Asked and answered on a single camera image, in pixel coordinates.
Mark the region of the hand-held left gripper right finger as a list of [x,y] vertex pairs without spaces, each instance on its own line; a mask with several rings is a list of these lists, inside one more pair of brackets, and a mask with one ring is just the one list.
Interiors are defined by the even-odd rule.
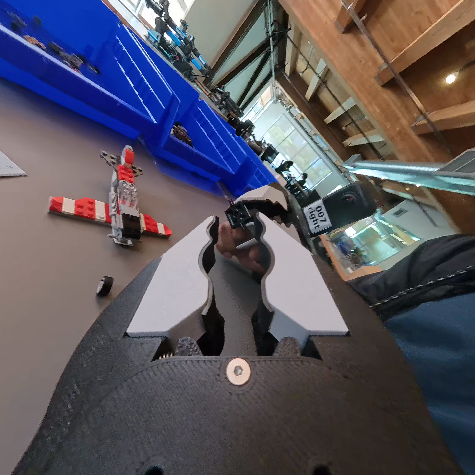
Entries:
[[268,217],[255,218],[255,236],[267,266],[261,280],[258,327],[277,341],[345,336],[349,329],[313,254]]

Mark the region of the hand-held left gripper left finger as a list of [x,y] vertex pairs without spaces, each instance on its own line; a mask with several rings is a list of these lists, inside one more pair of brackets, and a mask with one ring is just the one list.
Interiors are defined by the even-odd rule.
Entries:
[[165,337],[175,346],[183,337],[213,335],[219,313],[209,272],[218,228],[218,217],[206,218],[159,258],[127,336]]

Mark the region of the small grey toy piece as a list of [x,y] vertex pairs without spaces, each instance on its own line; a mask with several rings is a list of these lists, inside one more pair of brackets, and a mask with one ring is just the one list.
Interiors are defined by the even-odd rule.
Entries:
[[225,215],[232,229],[247,229],[247,225],[254,222],[254,218],[243,202],[231,204],[225,211]]

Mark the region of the red white toy brick airplane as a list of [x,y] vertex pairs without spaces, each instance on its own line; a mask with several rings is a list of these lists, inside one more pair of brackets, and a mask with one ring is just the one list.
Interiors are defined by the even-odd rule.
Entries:
[[172,230],[168,226],[139,211],[135,179],[143,175],[143,170],[134,164],[132,146],[125,146],[121,155],[101,151],[100,157],[112,168],[108,201],[50,197],[48,213],[108,225],[108,237],[120,246],[133,246],[143,234],[170,238]]

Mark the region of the grey desk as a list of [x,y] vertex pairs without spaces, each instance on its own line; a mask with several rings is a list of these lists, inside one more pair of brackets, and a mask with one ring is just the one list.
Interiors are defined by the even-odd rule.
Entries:
[[48,213],[48,199],[107,200],[112,170],[100,151],[130,143],[98,123],[1,80],[1,151],[27,173],[1,178],[1,474],[11,474],[41,423],[78,343],[107,306],[103,276],[119,293],[227,201],[161,173],[140,142],[135,161],[141,211],[172,229],[118,246],[108,228]]

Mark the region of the person's right hand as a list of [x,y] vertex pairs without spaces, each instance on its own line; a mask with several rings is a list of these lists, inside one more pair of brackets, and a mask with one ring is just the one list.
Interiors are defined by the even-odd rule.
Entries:
[[233,229],[228,221],[220,223],[218,227],[218,240],[215,245],[216,250],[225,258],[236,260],[240,265],[257,276],[264,276],[266,268],[259,263],[259,247],[257,244],[246,248],[238,247],[252,240],[250,231],[235,228]]

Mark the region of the pile of toy bricks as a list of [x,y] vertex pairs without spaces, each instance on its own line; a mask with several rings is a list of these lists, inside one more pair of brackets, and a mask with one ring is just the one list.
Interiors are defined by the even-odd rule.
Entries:
[[190,147],[194,147],[193,141],[191,137],[189,136],[186,128],[184,128],[180,122],[176,122],[171,130],[170,133],[172,136],[174,136],[176,139],[180,140],[181,142],[187,144]]
[[2,10],[2,13],[4,13],[4,16],[1,17],[2,27],[8,28],[14,34],[60,60],[79,74],[83,74],[83,70],[88,69],[94,75],[101,75],[98,66],[89,59],[90,53],[81,54],[71,47],[64,47],[63,44],[55,41],[50,33],[45,33],[43,21],[39,16],[34,15],[32,19],[26,20],[11,10]]

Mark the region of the person's legs in jeans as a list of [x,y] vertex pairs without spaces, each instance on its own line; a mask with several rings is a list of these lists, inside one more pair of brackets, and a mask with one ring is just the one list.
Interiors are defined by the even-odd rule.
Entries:
[[421,304],[385,324],[456,461],[465,474],[474,474],[474,293]]

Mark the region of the white instruction booklet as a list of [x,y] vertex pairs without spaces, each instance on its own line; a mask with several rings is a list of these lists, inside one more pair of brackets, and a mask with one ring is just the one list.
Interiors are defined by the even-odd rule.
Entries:
[[25,177],[27,173],[24,172],[16,163],[14,163],[2,151],[0,152],[0,178],[14,178]]

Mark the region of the silver ventilation duct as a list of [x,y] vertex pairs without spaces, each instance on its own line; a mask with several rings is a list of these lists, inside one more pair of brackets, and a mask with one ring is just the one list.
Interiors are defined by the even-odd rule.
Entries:
[[364,160],[351,156],[343,166],[353,174],[395,181],[457,194],[475,195],[475,150],[468,149],[447,163],[407,163]]

